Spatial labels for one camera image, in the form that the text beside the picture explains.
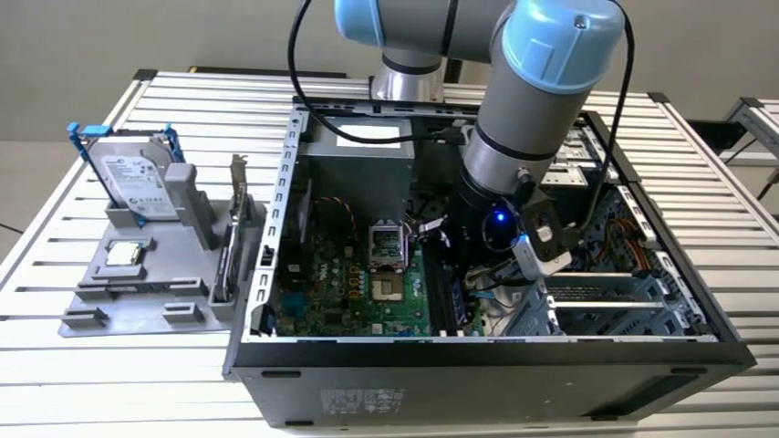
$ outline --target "blue clip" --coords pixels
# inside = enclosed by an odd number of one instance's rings
[[[492,292],[474,292],[471,296],[476,298],[495,299],[495,294]]]
[[[182,144],[179,143],[179,133],[171,127],[171,123],[166,125],[166,129],[162,133],[168,137],[168,142],[171,143],[171,152],[174,153],[174,158],[176,162],[184,161],[184,152],[182,151]]]
[[[106,190],[106,194],[108,195],[108,199],[111,200],[111,206],[114,208],[118,208],[118,206],[119,206],[118,200],[114,197],[114,195],[111,194],[111,191],[108,190],[108,186],[106,185],[103,175],[98,171],[98,167],[95,166],[95,162],[92,161],[92,158],[90,156],[90,152],[87,151],[87,148],[84,147],[84,143],[82,143],[82,140],[83,140],[82,136],[87,137],[90,135],[92,137],[106,137],[114,131],[111,130],[110,126],[90,125],[87,128],[84,128],[84,130],[79,134],[78,133],[79,126],[80,125],[75,121],[68,123],[68,127],[67,127],[68,134],[70,134],[68,140],[71,141],[71,143],[74,143],[74,146],[76,146],[78,154],[82,157],[82,160],[84,160],[84,162],[90,165],[92,171],[95,172],[95,175],[98,176],[98,181],[100,182],[100,185],[103,186],[103,188]],[[96,135],[98,132],[103,132],[103,131],[106,132],[106,135]]]
[[[82,131],[82,136],[88,139],[108,137],[114,133],[110,126],[106,125],[88,125]]]

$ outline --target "light blue robot joint cap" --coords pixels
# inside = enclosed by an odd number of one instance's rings
[[[379,0],[336,0],[336,27],[352,41],[383,47],[384,34],[379,15]]]
[[[623,29],[610,0],[522,0],[503,30],[508,65],[538,89],[576,94],[608,70]]]

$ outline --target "blue drive bracket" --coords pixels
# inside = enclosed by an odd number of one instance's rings
[[[166,129],[162,130],[162,133],[168,138],[168,142],[171,143],[171,152],[174,153],[175,161],[186,162],[184,152],[182,151],[182,143],[179,143],[179,133],[172,128],[171,123],[166,125]]]
[[[111,135],[111,132],[114,132],[114,130],[111,129],[110,126],[106,125],[90,125],[87,128],[84,128],[84,130],[82,131],[82,133],[79,134],[78,129],[80,128],[80,125],[72,121],[68,124],[68,140],[71,141],[71,143],[74,143],[74,146],[76,146],[76,150],[78,150],[78,154],[82,157],[82,160],[84,160],[84,162],[87,162],[87,164],[90,165],[90,167],[92,168],[92,171],[95,172],[95,176],[98,177],[98,181],[100,182],[100,185],[103,186],[103,189],[106,190],[106,194],[108,195],[108,199],[111,200],[111,207],[112,208],[119,208],[119,203],[118,200],[115,199],[114,195],[111,194],[111,191],[108,190],[108,186],[106,185],[106,181],[103,180],[103,176],[100,176],[100,172],[98,172],[98,167],[95,166],[95,162],[92,161],[92,158],[90,156],[90,151],[87,149],[87,147],[95,143],[96,139],[103,138],[103,137],[108,137],[108,135]]]

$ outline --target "slatted aluminum worktable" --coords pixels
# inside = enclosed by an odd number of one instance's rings
[[[726,120],[742,123],[768,152],[779,158],[779,100],[742,98]]]
[[[367,82],[304,79],[312,95],[364,98]],[[448,86],[450,102],[483,88]],[[251,193],[271,198],[292,88],[286,78],[159,73],[132,82],[106,123],[159,129],[172,122],[199,186],[230,196],[230,159],[248,157]],[[618,97],[587,110],[610,124]],[[619,144],[675,235],[758,357],[758,366],[636,425],[523,429],[402,428],[332,434],[779,436],[779,231],[675,108],[627,100]],[[78,162],[0,267],[0,436],[284,435],[262,421],[244,386],[224,382],[227,333],[63,339],[62,314],[104,231],[106,195]]]

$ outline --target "white label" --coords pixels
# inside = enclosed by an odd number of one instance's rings
[[[340,126],[340,130],[343,130],[347,134],[352,134],[367,139],[391,139],[400,135],[400,128],[398,126],[343,125]],[[366,144],[348,141],[343,137],[339,137],[336,146],[343,146],[344,148],[400,149],[400,143]]]
[[[176,218],[174,203],[162,184],[158,166],[144,157],[107,155],[108,178],[128,208],[146,219]]]
[[[320,390],[323,411],[331,415],[398,413],[406,390],[395,388]]]

